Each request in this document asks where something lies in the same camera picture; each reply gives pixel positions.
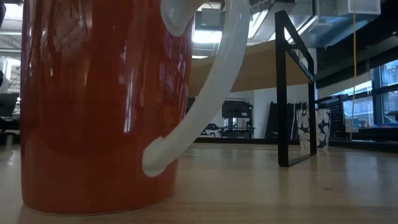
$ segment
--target white wall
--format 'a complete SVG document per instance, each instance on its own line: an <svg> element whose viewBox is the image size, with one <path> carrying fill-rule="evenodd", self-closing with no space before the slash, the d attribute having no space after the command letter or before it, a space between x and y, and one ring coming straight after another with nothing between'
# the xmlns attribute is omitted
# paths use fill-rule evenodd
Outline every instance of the white wall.
<svg viewBox="0 0 398 224"><path fill-rule="evenodd" d="M277 102L276 88L254 91L254 137L264 138L267 130L269 107ZM308 104L308 85L288 86L288 103Z"/></svg>
<svg viewBox="0 0 398 224"><path fill-rule="evenodd" d="M224 127L223 110L220 108L216 116L210 121L210 124L216 124L217 127Z"/></svg>

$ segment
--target white handle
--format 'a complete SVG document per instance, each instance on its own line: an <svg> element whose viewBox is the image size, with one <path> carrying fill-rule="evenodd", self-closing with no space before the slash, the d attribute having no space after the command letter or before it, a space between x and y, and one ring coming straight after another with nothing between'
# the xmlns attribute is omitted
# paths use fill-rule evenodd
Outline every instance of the white handle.
<svg viewBox="0 0 398 224"><path fill-rule="evenodd" d="M162 17L168 30L173 35L182 35L189 19L204 2L162 0ZM167 137L156 139L145 149L142 168L146 175L161 174L192 144L223 105L241 68L249 16L248 0L226 0L223 37L210 74L182 122Z"/></svg>

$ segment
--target yellow cable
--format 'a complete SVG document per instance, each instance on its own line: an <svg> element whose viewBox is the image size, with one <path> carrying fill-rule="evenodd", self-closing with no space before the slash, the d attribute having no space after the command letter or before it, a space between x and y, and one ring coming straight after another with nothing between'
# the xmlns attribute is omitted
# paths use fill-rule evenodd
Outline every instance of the yellow cable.
<svg viewBox="0 0 398 224"><path fill-rule="evenodd" d="M355 86L356 86L356 0L354 0L354 93L353 93L353 112L351 116L351 134L349 136L350 140L353 140L353 130L354 130L354 105L355 105Z"/></svg>

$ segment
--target red mug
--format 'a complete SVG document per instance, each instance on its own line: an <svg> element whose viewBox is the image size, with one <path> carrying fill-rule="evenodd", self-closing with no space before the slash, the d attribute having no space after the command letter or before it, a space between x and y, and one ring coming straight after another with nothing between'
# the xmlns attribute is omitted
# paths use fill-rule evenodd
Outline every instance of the red mug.
<svg viewBox="0 0 398 224"><path fill-rule="evenodd" d="M205 2L25 1L21 178L29 208L90 215L173 193L177 157L223 104L248 37L248 1L227 0L218 55L185 116L192 16Z"/></svg>

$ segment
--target window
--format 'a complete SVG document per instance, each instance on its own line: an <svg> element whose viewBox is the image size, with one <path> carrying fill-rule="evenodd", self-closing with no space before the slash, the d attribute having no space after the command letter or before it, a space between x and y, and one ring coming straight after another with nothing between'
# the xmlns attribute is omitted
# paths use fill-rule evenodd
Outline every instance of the window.
<svg viewBox="0 0 398 224"><path fill-rule="evenodd" d="M353 101L344 101L344 114L345 119L351 119L353 114ZM355 99L354 104L354 119L359 119L359 127L367 128L374 125L373 117L373 98L367 96Z"/></svg>
<svg viewBox="0 0 398 224"><path fill-rule="evenodd" d="M383 93L383 123L384 124L395 124L398 123L396 120L396 114L398 113L398 91L390 91Z"/></svg>
<svg viewBox="0 0 398 224"><path fill-rule="evenodd" d="M366 83L362 83L362 84L355 86L355 94L364 93L364 92L371 91L371 90L372 90L372 81L371 80L367 81ZM343 95L343 94L352 95L353 93L354 93L354 87L351 87L351 88L348 88L341 92L335 93L335 94L333 94L333 96Z"/></svg>
<svg viewBox="0 0 398 224"><path fill-rule="evenodd" d="M380 66L381 86L398 84L398 60Z"/></svg>

